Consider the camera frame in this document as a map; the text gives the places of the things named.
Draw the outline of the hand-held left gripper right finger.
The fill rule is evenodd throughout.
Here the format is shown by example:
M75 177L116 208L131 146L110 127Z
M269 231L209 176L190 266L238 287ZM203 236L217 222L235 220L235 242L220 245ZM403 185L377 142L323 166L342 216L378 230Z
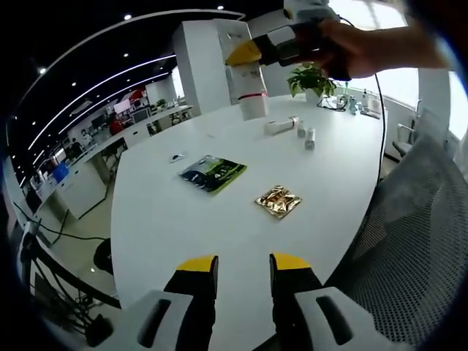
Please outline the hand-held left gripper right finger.
M364 308L335 287L323 287L311 265L270 254L273 322L283 350L391 350Z

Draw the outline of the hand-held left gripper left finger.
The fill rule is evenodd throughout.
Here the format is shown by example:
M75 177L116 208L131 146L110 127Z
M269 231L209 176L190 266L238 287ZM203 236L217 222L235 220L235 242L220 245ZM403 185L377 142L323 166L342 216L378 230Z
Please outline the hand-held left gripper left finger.
M126 350L207 350L216 319L219 258L180 264L163 290L147 292L124 311Z

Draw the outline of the person's right hand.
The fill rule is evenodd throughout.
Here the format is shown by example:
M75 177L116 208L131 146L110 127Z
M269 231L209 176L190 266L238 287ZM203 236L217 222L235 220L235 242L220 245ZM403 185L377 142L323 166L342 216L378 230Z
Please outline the person's right hand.
M354 29L331 19L302 23L298 32L298 62L313 64L334 80L350 81L352 51L333 39L331 33L333 29L340 28Z

